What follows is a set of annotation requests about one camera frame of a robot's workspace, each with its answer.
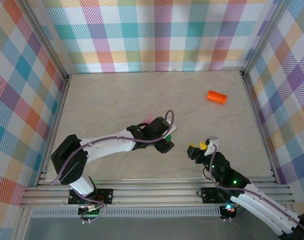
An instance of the vent grille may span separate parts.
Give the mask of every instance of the vent grille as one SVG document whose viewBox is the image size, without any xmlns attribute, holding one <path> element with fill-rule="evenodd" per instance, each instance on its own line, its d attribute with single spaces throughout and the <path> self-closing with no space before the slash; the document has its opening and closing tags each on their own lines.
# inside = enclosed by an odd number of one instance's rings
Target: vent grille
<svg viewBox="0 0 304 240">
<path fill-rule="evenodd" d="M 127 207 L 108 209 L 107 217 L 195 217 L 220 215 L 218 207 Z"/>
<path fill-rule="evenodd" d="M 34 218 L 68 218 L 78 215 L 77 208 L 35 208 Z M 217 217 L 217 206 L 200 207 L 115 207 L 108 208 L 104 217 Z"/>
<path fill-rule="evenodd" d="M 68 218 L 77 215 L 77 208 L 35 208 L 32 212 L 34 218 Z"/>
</svg>

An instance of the cable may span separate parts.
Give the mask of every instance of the cable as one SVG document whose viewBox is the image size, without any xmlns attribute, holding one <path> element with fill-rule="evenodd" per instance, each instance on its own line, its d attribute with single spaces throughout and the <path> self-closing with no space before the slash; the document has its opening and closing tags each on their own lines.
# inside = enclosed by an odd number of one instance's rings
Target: cable
<svg viewBox="0 0 304 240">
<path fill-rule="evenodd" d="M 95 218 L 92 219 L 92 220 L 88 220 L 88 221 L 87 221 L 89 224 L 92 223 L 93 221 L 99 219 L 100 217 L 102 217 L 102 215 L 104 215 L 104 214 L 107 212 L 108 206 L 107 206 L 104 202 L 101 202 L 101 201 L 98 201 L 98 200 L 89 199 L 89 198 L 87 198 L 87 197 L 84 197 L 84 196 L 82 196 L 82 194 L 80 194 L 80 193 L 79 193 L 78 191 L 76 191 L 75 189 L 74 189 L 74 192 L 75 192 L 81 199 L 83 199 L 83 200 L 86 200 L 86 201 L 89 201 L 89 202 L 92 202 L 92 203 L 101 204 L 102 206 L 104 206 L 104 210 L 103 210 L 103 212 L 102 212 L 100 215 L 98 215 L 97 217 L 95 217 Z M 84 216 L 84 213 L 81 213 L 81 220 L 82 220 L 82 222 L 84 223 L 85 220 L 84 220 L 83 216 Z"/>
<path fill-rule="evenodd" d="M 153 139 L 153 140 L 141 140 L 141 139 L 136 139 L 136 138 L 130 138 L 130 137 L 125 137 L 125 136 L 107 136 L 107 137 L 103 137 L 103 138 L 100 138 L 100 139 L 96 139 L 94 141 L 91 141 L 91 142 L 88 142 L 82 146 L 80 146 L 78 149 L 76 149 L 75 151 L 73 151 L 70 156 L 68 156 L 68 158 L 66 159 L 66 161 L 64 162 L 64 164 L 62 165 L 60 171 L 58 172 L 56 178 L 51 182 L 51 185 L 54 185 L 58 180 L 59 178 L 62 176 L 62 173 L 64 171 L 64 169 L 66 168 L 66 166 L 68 165 L 68 163 L 70 162 L 70 160 L 73 158 L 73 156 L 75 154 L 77 154 L 79 151 L 81 151 L 82 149 L 88 147 L 89 145 L 93 145 L 93 144 L 96 144 L 96 143 L 99 143 L 99 142 L 102 142 L 102 141 L 107 141 L 107 140 L 112 140 L 112 139 L 117 139 L 117 140 L 130 140 L 130 141 L 134 141 L 134 142 L 139 142 L 139 143 L 155 143 L 155 142 L 158 142 L 160 141 L 161 139 L 165 138 L 168 133 L 171 131 L 171 128 L 174 124 L 174 112 L 173 110 L 168 110 L 165 114 L 165 119 L 168 119 L 168 114 L 171 113 L 172 115 L 172 119 L 171 119 L 171 123 L 170 123 L 170 126 L 169 128 L 166 130 L 166 132 L 156 138 L 156 139 Z"/>
<path fill-rule="evenodd" d="M 210 166 L 213 165 L 213 161 L 214 161 L 214 157 L 217 153 L 217 149 L 218 147 L 213 144 L 214 146 L 214 152 L 212 154 L 212 157 L 211 157 L 211 160 L 210 160 Z M 212 176 L 212 167 L 209 168 L 209 173 L 210 173 L 210 180 L 211 182 L 219 189 L 222 189 L 222 190 L 234 190 L 234 191 L 243 191 L 243 192 L 247 192 L 249 194 L 252 194 L 254 196 L 256 196 L 257 198 L 261 199 L 263 202 L 267 203 L 268 205 L 270 205 L 272 208 L 276 209 L 279 213 L 281 214 L 284 214 L 288 219 L 291 219 L 292 222 L 294 222 L 296 225 L 298 225 L 301 229 L 303 229 L 304 231 L 304 226 L 302 226 L 301 223 L 299 223 L 297 220 L 295 220 L 291 215 L 289 215 L 287 212 L 283 211 L 282 209 L 280 209 L 278 206 L 274 205 L 272 202 L 270 202 L 268 199 L 265 199 L 263 196 L 261 196 L 260 194 L 257 194 L 256 192 L 254 191 L 251 191 L 251 190 L 248 190 L 248 189 L 244 189 L 244 188 L 238 188 L 238 187 L 224 187 L 224 186 L 221 186 L 219 184 L 217 184 L 214 179 L 213 179 L 213 176 Z"/>
<path fill-rule="evenodd" d="M 208 178 L 207 176 L 206 176 L 206 173 L 204 172 L 204 170 L 205 170 L 206 168 L 203 168 L 203 175 L 204 175 L 204 177 L 205 178 L 207 178 L 208 180 L 210 180 L 211 181 L 211 179 L 210 178 Z"/>
</svg>

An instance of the metal rail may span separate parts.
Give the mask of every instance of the metal rail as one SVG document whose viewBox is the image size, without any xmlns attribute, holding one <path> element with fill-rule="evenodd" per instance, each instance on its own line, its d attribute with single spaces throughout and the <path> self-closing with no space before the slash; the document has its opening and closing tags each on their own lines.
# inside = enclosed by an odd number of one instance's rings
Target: metal rail
<svg viewBox="0 0 304 240">
<path fill-rule="evenodd" d="M 47 166 L 48 166 L 48 163 L 49 163 L 49 160 L 50 160 L 50 156 L 51 156 L 51 152 L 52 152 L 52 148 L 53 148 L 56 136 L 57 136 L 59 122 L 60 122 L 60 119 L 61 119 L 61 116 L 62 116 L 62 111 L 63 111 L 64 104 L 66 102 L 69 87 L 70 87 L 70 81 L 66 81 L 64 83 L 61 99 L 60 99 L 60 102 L 58 104 L 57 111 L 55 113 L 54 122 L 53 122 L 53 125 L 52 125 L 51 129 L 50 129 L 49 138 L 48 138 L 48 141 L 47 141 L 47 144 L 46 144 L 44 155 L 42 157 L 40 167 L 39 167 L 39 169 L 36 173 L 37 177 L 34 181 L 34 186 L 35 187 L 38 186 L 38 182 L 42 178 L 41 175 L 44 174 L 44 171 L 45 172 L 47 171 L 46 169 L 47 169 Z"/>
<path fill-rule="evenodd" d="M 247 65 L 245 66 L 245 68 L 243 70 L 244 75 L 248 75 L 251 72 L 251 70 L 253 69 L 253 67 L 255 66 L 255 64 L 257 63 L 259 57 L 262 54 L 263 49 L 269 42 L 274 30 L 276 29 L 280 19 L 282 18 L 283 14 L 287 10 L 290 3 L 291 3 L 291 0 L 279 0 L 278 1 L 277 6 L 272 14 L 272 17 L 268 21 L 266 28 L 257 44 L 252 56 L 250 57 Z"/>
<path fill-rule="evenodd" d="M 28 23 L 31 25 L 35 35 L 38 37 L 40 43 L 42 44 L 46 53 L 48 54 L 49 58 L 51 59 L 52 63 L 56 67 L 58 74 L 60 75 L 60 77 L 62 79 L 67 81 L 69 78 L 69 74 L 71 74 L 71 72 L 67 72 L 65 70 L 59 56 L 57 55 L 57 52 L 53 48 L 50 40 L 48 39 L 46 33 L 44 32 L 43 27 L 39 23 L 39 20 L 35 16 L 28 1 L 27 0 L 17 0 L 16 3 L 18 4 L 20 9 L 24 13 L 24 16 L 26 17 Z"/>
<path fill-rule="evenodd" d="M 263 131 L 263 127 L 262 127 L 262 124 L 261 124 L 261 121 L 260 121 L 260 117 L 259 117 L 259 111 L 256 108 L 256 105 L 255 105 L 255 102 L 254 102 L 254 96 L 252 96 L 251 89 L 249 87 L 249 83 L 248 82 L 251 81 L 250 76 L 245 76 L 244 72 L 240 72 L 240 75 L 241 75 L 241 78 L 242 78 L 242 83 L 243 83 L 243 86 L 244 86 L 244 90 L 245 90 L 248 102 L 249 102 L 249 104 L 251 106 L 253 118 L 254 118 L 255 124 L 257 126 L 258 133 L 260 134 L 260 138 L 261 138 L 263 146 L 265 148 L 268 160 L 269 160 L 269 162 L 271 164 L 271 170 L 273 172 L 273 176 L 275 177 L 275 181 L 278 184 L 280 184 L 280 182 L 281 182 L 280 181 L 280 177 L 278 175 L 277 168 L 276 168 L 276 166 L 275 166 L 275 164 L 273 162 L 272 153 L 270 151 L 269 144 L 267 142 L 267 139 L 266 139 L 264 131 Z"/>
<path fill-rule="evenodd" d="M 21 207 L 75 207 L 68 205 L 69 185 L 55 184 L 44 180 L 41 174 L 38 187 L 27 188 L 21 201 Z M 279 185 L 274 177 L 250 177 L 263 193 L 282 205 L 294 203 L 294 197 L 288 185 Z M 213 187 L 205 178 L 135 179 L 94 181 L 98 189 L 113 189 L 114 207 L 201 207 L 203 204 L 197 191 L 203 187 Z"/>
</svg>

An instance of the yellow object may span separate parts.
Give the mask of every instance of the yellow object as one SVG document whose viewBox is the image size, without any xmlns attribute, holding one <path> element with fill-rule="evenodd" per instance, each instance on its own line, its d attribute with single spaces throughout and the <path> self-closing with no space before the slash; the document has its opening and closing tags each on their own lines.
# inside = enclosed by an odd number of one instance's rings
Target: yellow object
<svg viewBox="0 0 304 240">
<path fill-rule="evenodd" d="M 197 148 L 197 146 L 195 146 L 193 143 L 190 143 L 190 144 L 188 145 L 188 147 L 189 147 L 189 146 L 194 147 L 194 148 Z"/>
<path fill-rule="evenodd" d="M 201 150 L 207 150 L 208 145 L 206 145 L 206 143 L 204 141 L 200 141 L 200 149 Z"/>
</svg>

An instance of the pink object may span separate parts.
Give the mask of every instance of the pink object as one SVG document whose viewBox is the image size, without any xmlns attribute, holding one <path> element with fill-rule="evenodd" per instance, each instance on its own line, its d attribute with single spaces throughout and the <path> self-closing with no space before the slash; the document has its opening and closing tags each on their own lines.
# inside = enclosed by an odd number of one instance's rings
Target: pink object
<svg viewBox="0 0 304 240">
<path fill-rule="evenodd" d="M 144 120 L 142 121 L 142 123 L 144 124 L 150 124 L 155 118 L 156 116 L 152 113 L 149 113 L 147 116 L 146 116 L 147 120 Z"/>
</svg>

